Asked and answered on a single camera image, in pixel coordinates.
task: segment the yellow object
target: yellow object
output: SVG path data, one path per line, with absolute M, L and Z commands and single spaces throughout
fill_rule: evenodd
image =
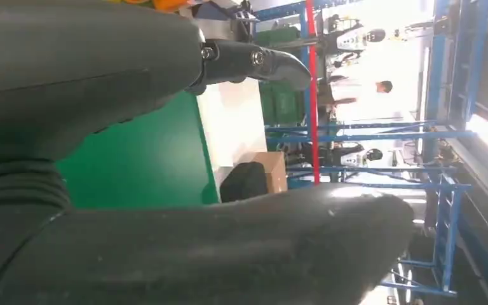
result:
M 205 0 L 152 0 L 154 8 L 159 11 L 173 12 L 178 11 L 179 8 L 201 4 L 206 2 Z
M 130 4 L 143 4 L 143 3 L 147 3 L 149 1 L 150 0 L 124 0 L 124 2 L 130 3 Z

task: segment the blue metal frame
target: blue metal frame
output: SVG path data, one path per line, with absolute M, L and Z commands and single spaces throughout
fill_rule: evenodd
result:
M 449 0 L 435 0 L 435 18 L 438 21 L 448 14 Z M 425 119 L 437 119 L 438 108 L 440 105 L 440 93 L 442 91 L 442 74 L 444 63 L 444 50 L 446 45 L 446 37 L 444 35 L 436 35 L 433 37 L 433 42 L 430 52 L 430 67 L 427 87 L 427 101 L 425 109 Z M 436 145 L 434 140 L 424 140 L 422 159 L 424 162 L 431 161 L 436 155 Z
M 471 131 L 465 132 L 396 132 L 396 133 L 375 133 L 372 135 L 322 135 L 319 142 L 359 142 L 366 140 L 396 140 L 396 139 L 448 139 L 460 137 L 473 137 L 476 134 Z M 268 143 L 305 143 L 311 142 L 307 135 L 291 137 L 268 137 Z
M 306 18 L 306 6 L 303 5 L 299 11 L 299 20 L 300 20 L 300 37 L 306 38 L 308 36 L 308 21 Z M 300 59 L 302 63 L 309 67 L 309 47 L 305 47 L 301 49 Z M 311 125 L 309 124 L 310 112 L 311 112 L 311 105 L 309 104 L 309 97 L 310 97 L 310 90 L 309 88 L 304 91 L 304 110 L 306 111 L 306 130 L 308 134 L 311 134 L 310 130 L 308 129 Z
M 355 3 L 359 1 L 361 0 L 315 0 L 315 5 L 313 6 L 313 9 L 320 10 L 323 8 L 331 8 L 333 6 Z M 302 1 L 282 6 L 276 6 L 274 8 L 268 8 L 266 10 L 256 11 L 254 15 L 261 21 L 267 21 L 297 15 L 305 9 L 306 2 Z
M 413 122 L 391 122 L 391 123 L 364 123 L 364 124 L 330 124 L 325 126 L 317 126 L 317 130 L 333 130 L 333 129 L 366 129 L 366 128 L 414 128 L 420 126 L 434 126 L 443 125 L 437 121 L 413 121 Z M 265 132 L 303 132 L 308 130 L 305 126 L 297 127 L 267 127 Z
M 469 76 L 467 84 L 467 108 L 465 118 L 470 120 L 476 109 L 478 88 L 480 88 L 480 76 L 484 61 L 485 37 L 488 24 L 488 0 L 479 0 L 475 4 L 476 33 L 472 41 L 472 54 L 469 63 Z
M 287 172 L 311 172 L 311 167 L 288 167 Z M 409 173 L 442 173 L 442 172 L 455 172 L 455 167 L 384 167 L 384 168 L 372 168 L 372 167 L 346 167 L 346 166 L 321 166 L 321 173 L 335 173 L 335 172 L 409 172 Z
M 346 3 L 357 2 L 358 0 L 315 0 L 314 10 L 336 6 Z M 433 45 L 430 58 L 430 72 L 428 81 L 427 108 L 425 109 L 426 121 L 416 122 L 395 122 L 395 123 L 374 123 L 374 124 L 354 124 L 354 125 L 327 125 L 319 126 L 319 130 L 347 130 L 347 129 L 366 129 L 366 128 L 395 128 L 381 133 L 372 135 L 324 135 L 319 137 L 319 142 L 344 142 L 344 141 L 363 141 L 363 140 L 389 140 L 389 139 L 424 139 L 423 161 L 424 164 L 430 162 L 437 154 L 435 139 L 471 137 L 475 134 L 465 131 L 466 120 L 470 118 L 474 111 L 474 105 L 477 97 L 477 88 L 480 80 L 480 71 L 482 67 L 482 57 L 485 41 L 485 30 L 487 26 L 488 0 L 461 0 L 461 10 L 458 33 L 455 37 L 455 59 L 454 74 L 452 79 L 451 95 L 447 97 L 449 113 L 445 123 L 439 123 L 438 110 L 441 104 L 441 92 L 444 87 L 444 57 L 445 44 L 448 37 L 444 34 L 433 37 Z M 290 15 L 300 14 L 302 36 L 307 36 L 307 23 L 305 14 L 306 2 L 288 4 L 277 8 L 262 10 L 256 12 L 259 20 L 271 20 L 276 18 L 287 17 Z M 435 21 L 446 16 L 449 12 L 449 0 L 435 1 Z M 474 39 L 470 37 L 468 24 L 476 20 L 476 29 Z M 302 50 L 302 59 L 307 64 L 308 50 Z M 306 117 L 309 120 L 309 92 L 306 93 Z M 445 125 L 447 131 L 440 132 L 418 132 L 421 127 L 434 125 Z M 268 142 L 274 143 L 299 143 L 311 142 L 309 137 L 309 121 L 303 127 L 289 128 L 267 128 L 266 132 L 272 133 L 289 133 L 289 137 L 268 138 Z M 463 224 L 463 218 L 460 218 L 461 197 L 465 191 L 471 189 L 470 185 L 457 184 L 447 173 L 455 171 L 455 168 L 429 167 L 429 168 L 348 168 L 343 166 L 321 167 L 321 173 L 342 172 L 344 175 L 351 172 L 367 172 L 376 175 L 386 175 L 398 180 L 404 180 L 407 183 L 401 184 L 367 184 L 352 183 L 365 187 L 386 188 L 386 189 L 434 189 L 438 192 L 438 209 L 437 209 L 437 237 L 433 249 L 433 260 L 431 262 L 423 261 L 400 261 L 401 264 L 417 266 L 420 268 L 430 268 L 436 279 L 436 287 L 427 287 L 412 281 L 414 285 L 400 283 L 383 283 L 384 286 L 393 288 L 410 289 L 418 292 L 454 296 L 456 293 L 451 291 L 452 267 L 454 252 L 456 249 L 456 236 L 458 223 Z M 289 167 L 287 172 L 295 174 L 288 178 L 290 188 L 312 186 L 313 182 L 302 180 L 302 178 L 311 175 L 313 168 Z M 411 179 L 403 179 L 389 172 L 421 172 L 427 173 L 430 178 L 429 182 L 419 182 Z
M 439 193 L 437 235 L 433 249 L 433 260 L 431 262 L 401 260 L 400 263 L 431 269 L 437 285 L 436 287 L 428 287 L 414 281 L 415 285 L 399 283 L 383 283 L 382 285 L 393 288 L 411 289 L 429 294 L 455 296 L 456 292 L 451 290 L 451 283 L 458 223 L 461 214 L 461 198 L 463 193 L 469 191 L 472 187 L 467 184 L 457 184 L 444 173 L 440 175 L 438 184 L 429 184 L 422 184 L 422 186 L 428 186 L 425 187 L 426 189 L 437 189 Z

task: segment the orange object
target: orange object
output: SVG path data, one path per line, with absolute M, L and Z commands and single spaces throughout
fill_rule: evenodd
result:
M 206 2 L 205 0 L 152 0 L 154 8 L 159 11 L 173 12 L 179 10 L 179 8 L 201 4 Z

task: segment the machine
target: machine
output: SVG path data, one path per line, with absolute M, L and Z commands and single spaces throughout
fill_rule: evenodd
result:
M 98 0 L 0 0 L 0 304 L 358 304 L 412 209 L 320 186 L 180 210 L 75 210 L 54 161 L 189 90 L 308 70 L 204 40 L 187 19 Z

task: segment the black bag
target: black bag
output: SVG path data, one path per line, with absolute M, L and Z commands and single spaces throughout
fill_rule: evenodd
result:
M 220 186 L 222 202 L 244 200 L 267 193 L 264 166 L 258 162 L 240 163 Z

